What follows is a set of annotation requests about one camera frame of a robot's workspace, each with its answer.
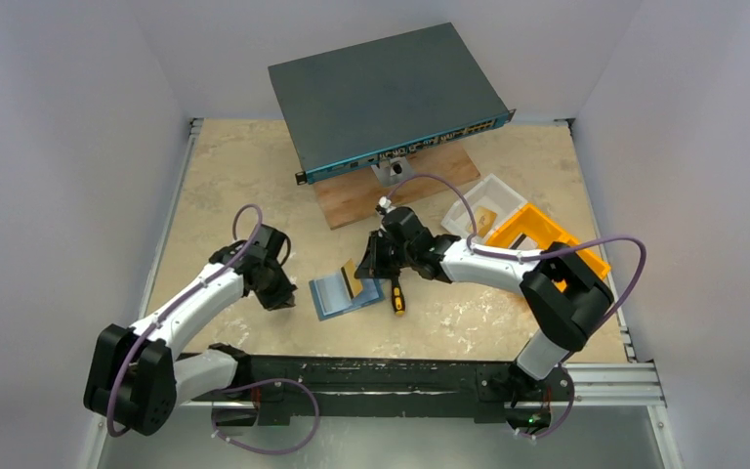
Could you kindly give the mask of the gold credit card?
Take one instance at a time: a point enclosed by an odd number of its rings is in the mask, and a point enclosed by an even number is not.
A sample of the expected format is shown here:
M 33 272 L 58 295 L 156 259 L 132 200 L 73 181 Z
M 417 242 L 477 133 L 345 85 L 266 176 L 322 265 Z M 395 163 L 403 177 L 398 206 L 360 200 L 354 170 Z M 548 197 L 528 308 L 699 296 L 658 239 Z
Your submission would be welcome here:
M 474 215 L 477 222 L 477 237 L 486 236 L 493 228 L 497 213 L 489 208 L 478 206 L 474 210 Z
M 356 264 L 352 258 L 350 258 L 341 267 L 341 275 L 344 285 L 350 300 L 356 299 L 363 291 L 363 285 L 359 278 L 355 276 Z

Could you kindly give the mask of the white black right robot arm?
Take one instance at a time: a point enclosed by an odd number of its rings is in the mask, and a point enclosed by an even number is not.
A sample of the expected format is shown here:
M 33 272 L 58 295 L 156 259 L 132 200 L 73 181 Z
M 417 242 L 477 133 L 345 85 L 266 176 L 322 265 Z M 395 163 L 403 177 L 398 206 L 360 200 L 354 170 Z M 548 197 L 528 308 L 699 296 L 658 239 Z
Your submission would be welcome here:
M 444 283 L 474 283 L 521 296 L 538 329 L 509 372 L 519 396 L 543 390 L 548 375 L 581 351 L 614 303 L 610 288 L 568 245 L 546 250 L 482 246 L 455 234 L 433 234 L 409 207 L 380 209 L 369 234 L 358 279 L 395 279 L 404 269 Z

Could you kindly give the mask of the blue card holder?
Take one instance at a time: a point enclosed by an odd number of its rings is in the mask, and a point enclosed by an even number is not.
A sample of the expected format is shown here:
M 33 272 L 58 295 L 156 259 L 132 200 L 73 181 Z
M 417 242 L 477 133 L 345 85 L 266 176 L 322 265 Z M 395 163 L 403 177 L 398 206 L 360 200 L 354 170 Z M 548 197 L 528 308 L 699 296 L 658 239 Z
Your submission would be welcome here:
M 338 271 L 309 282 L 312 302 L 319 320 L 330 320 L 385 300 L 381 282 L 364 279 L 362 290 L 352 296 L 343 274 Z

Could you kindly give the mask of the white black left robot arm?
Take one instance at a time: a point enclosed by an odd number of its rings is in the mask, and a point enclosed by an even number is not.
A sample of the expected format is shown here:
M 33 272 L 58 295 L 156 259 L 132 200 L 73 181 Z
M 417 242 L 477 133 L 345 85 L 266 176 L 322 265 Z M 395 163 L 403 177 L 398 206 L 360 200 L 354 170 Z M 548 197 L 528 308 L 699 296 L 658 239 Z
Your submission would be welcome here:
M 252 373 L 245 353 L 225 344 L 190 356 L 183 351 L 215 316 L 247 296 L 267 311 L 293 307 L 296 287 L 283 270 L 290 251 L 287 234 L 262 225 L 254 237 L 212 253 L 196 278 L 151 315 L 103 329 L 84 407 L 104 416 L 112 435 L 148 436 L 193 398 L 217 390 L 230 400 L 246 396 Z

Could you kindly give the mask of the white credit card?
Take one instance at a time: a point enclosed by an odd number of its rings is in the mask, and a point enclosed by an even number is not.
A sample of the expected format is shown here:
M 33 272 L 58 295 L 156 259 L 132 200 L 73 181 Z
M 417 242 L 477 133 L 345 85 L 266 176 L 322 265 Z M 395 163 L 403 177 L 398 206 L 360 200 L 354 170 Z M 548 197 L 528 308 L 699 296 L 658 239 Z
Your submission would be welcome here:
M 513 250 L 537 250 L 538 243 L 526 234 L 520 234 L 509 246 Z

